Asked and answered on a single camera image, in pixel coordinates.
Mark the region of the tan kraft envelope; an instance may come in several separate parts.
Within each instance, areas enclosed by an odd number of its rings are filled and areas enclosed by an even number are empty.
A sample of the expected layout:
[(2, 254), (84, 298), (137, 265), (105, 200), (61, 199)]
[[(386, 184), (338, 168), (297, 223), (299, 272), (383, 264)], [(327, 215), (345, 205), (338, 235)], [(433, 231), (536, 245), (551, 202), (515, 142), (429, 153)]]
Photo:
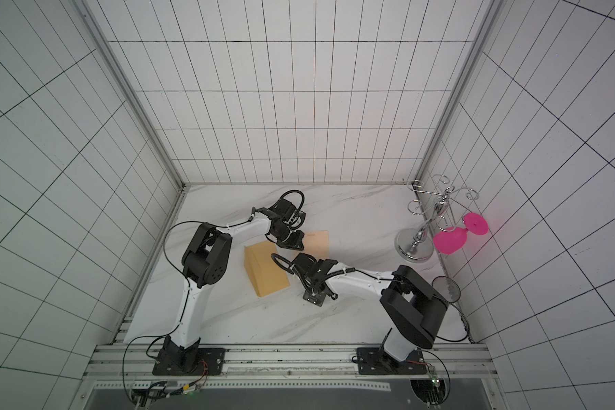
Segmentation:
[(287, 273), (271, 258), (276, 250), (276, 245), (271, 242), (244, 248), (244, 267), (258, 297), (269, 296), (290, 286)]

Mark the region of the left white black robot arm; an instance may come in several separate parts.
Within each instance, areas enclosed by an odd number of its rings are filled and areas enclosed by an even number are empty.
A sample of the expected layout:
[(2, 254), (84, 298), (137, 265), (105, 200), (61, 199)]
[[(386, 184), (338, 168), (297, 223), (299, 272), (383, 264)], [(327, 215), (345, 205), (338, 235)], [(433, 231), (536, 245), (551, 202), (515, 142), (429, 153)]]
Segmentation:
[(201, 328), (214, 285), (227, 272), (234, 244), (265, 236), (281, 249), (303, 250), (305, 220), (302, 191), (289, 190), (267, 208), (253, 208), (249, 218), (233, 225), (199, 222), (182, 255), (179, 272), (186, 280), (178, 324), (160, 337), (162, 348), (155, 359), (155, 375), (190, 375), (200, 367)]

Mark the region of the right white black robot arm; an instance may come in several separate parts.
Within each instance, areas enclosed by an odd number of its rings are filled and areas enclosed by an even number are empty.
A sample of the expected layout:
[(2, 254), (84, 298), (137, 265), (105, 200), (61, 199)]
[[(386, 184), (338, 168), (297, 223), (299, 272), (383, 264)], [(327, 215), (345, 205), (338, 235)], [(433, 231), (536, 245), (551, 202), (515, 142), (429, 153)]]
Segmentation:
[(296, 276), (303, 299), (322, 306), (341, 295), (377, 299), (392, 328), (377, 348), (358, 348), (354, 362), (360, 375), (424, 375), (428, 366), (422, 350), (431, 349), (450, 302), (413, 268), (393, 272), (365, 272), (332, 259), (318, 260), (305, 253), (279, 264)]

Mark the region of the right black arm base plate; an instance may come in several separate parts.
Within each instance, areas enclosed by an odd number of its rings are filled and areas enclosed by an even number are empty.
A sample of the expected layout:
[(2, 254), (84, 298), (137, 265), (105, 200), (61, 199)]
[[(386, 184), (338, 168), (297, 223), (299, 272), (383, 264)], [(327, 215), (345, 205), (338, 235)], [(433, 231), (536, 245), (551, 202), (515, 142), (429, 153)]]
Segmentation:
[(399, 361), (381, 348), (358, 348), (351, 361), (357, 365), (360, 375), (425, 375), (428, 372), (420, 350), (413, 350), (406, 360)]

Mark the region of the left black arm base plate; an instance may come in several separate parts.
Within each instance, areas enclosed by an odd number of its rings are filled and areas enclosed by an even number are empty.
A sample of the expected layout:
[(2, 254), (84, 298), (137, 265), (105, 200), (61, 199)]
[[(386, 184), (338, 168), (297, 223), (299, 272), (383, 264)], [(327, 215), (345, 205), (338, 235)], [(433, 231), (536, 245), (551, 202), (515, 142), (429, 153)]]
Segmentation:
[(162, 348), (155, 360), (155, 376), (219, 376), (225, 361), (223, 348)]

